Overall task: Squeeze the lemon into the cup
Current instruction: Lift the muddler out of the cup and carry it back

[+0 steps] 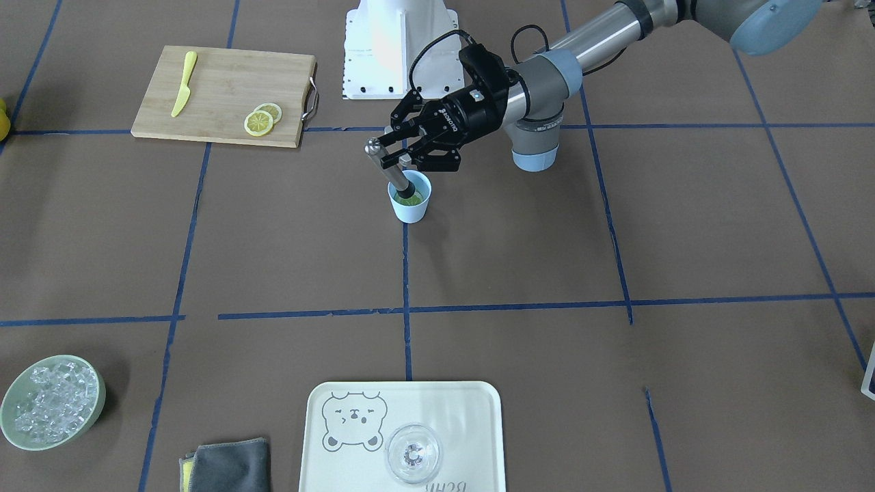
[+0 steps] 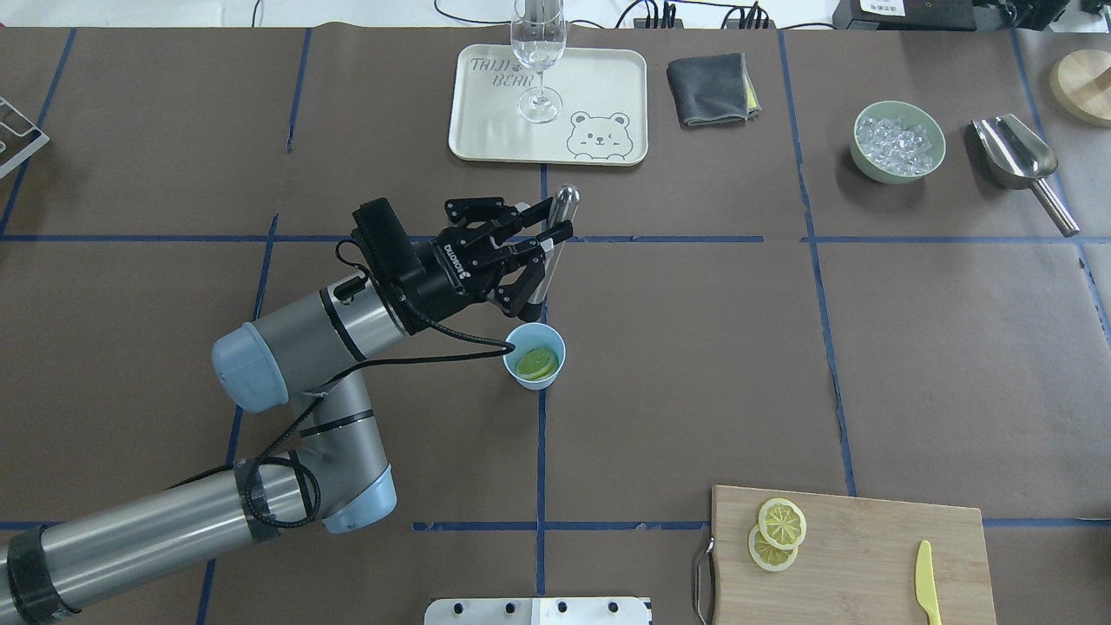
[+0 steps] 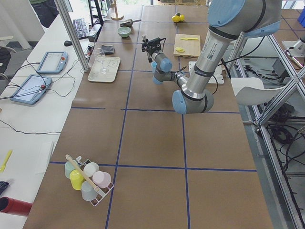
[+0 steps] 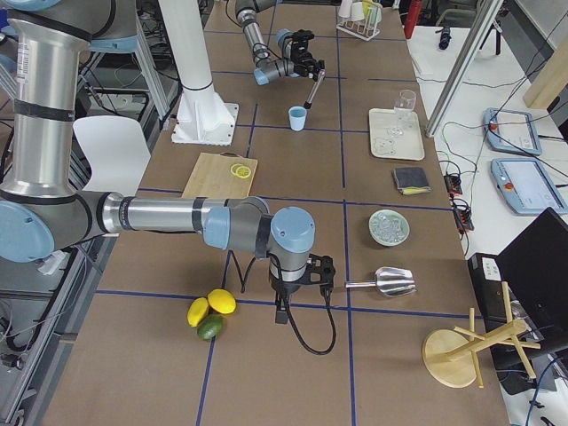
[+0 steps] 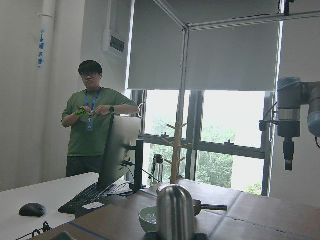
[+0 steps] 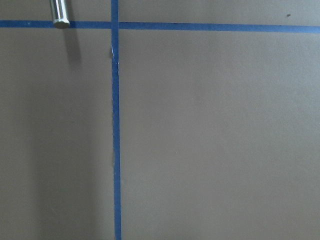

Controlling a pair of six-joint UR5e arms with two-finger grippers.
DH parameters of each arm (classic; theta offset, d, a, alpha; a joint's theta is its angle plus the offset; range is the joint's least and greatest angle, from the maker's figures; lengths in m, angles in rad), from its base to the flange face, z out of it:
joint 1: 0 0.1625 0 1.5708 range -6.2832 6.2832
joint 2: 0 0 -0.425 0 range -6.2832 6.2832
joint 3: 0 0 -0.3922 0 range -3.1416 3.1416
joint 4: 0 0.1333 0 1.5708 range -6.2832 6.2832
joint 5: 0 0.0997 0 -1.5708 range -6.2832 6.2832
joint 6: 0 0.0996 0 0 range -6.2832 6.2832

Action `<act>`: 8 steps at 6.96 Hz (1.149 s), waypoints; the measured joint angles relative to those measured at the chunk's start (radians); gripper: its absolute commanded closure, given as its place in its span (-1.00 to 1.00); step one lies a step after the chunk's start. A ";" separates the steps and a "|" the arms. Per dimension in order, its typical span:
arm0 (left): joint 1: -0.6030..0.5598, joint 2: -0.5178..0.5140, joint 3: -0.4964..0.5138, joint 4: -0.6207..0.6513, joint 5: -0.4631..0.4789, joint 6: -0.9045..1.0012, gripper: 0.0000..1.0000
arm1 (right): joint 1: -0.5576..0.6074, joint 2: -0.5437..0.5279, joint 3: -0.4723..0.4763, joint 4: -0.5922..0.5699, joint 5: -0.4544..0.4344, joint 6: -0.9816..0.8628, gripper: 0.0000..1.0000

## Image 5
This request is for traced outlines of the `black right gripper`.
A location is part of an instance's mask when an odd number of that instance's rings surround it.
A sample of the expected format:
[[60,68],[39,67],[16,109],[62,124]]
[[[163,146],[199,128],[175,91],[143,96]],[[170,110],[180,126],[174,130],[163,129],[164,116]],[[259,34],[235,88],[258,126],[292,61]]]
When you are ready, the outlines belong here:
[[284,167],[286,171],[292,171],[292,161],[294,156],[294,142],[292,138],[298,138],[301,136],[301,122],[278,121],[277,135],[285,138],[285,141],[283,142]]

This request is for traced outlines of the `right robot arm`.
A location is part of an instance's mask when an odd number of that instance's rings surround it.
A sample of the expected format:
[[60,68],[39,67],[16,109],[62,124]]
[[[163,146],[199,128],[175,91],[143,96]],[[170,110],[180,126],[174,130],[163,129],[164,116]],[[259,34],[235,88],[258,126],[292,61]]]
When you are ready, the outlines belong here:
[[277,135],[284,137],[283,154],[285,170],[292,170],[294,156],[293,138],[301,136],[301,105],[308,105],[307,125],[309,132],[320,137],[320,83],[302,82],[299,77],[284,77],[277,82],[277,120],[259,121],[259,129],[265,131],[267,124],[277,125]]

